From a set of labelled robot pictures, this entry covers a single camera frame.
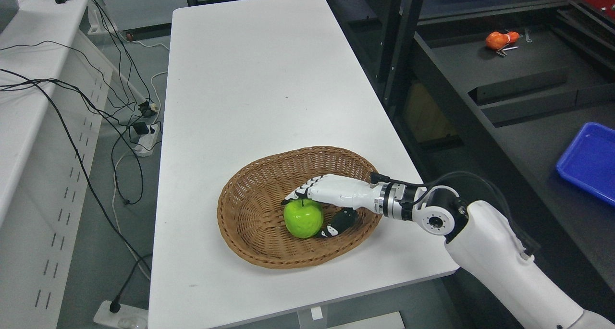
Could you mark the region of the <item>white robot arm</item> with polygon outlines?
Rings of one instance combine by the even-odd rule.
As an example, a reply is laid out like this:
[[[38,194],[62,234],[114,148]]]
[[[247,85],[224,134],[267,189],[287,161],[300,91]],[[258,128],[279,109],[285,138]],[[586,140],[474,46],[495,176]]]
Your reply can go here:
[[[498,200],[466,202],[444,182],[471,178]],[[377,191],[373,211],[412,221],[426,232],[445,237],[445,248],[526,329],[612,329],[600,314],[583,309],[535,264],[536,242],[522,232],[498,187],[467,171],[454,171],[428,183],[402,182],[372,173]]]

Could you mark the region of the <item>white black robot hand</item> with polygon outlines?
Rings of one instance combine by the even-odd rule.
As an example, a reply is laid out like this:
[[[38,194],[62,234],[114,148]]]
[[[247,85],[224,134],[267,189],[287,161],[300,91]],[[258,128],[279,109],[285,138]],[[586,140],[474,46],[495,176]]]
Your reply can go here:
[[[358,218],[358,209],[365,208],[382,215],[387,183],[371,184],[362,180],[323,174],[310,178],[281,202],[284,206],[291,200],[309,198],[321,204],[324,220],[319,238],[335,237],[352,227]]]

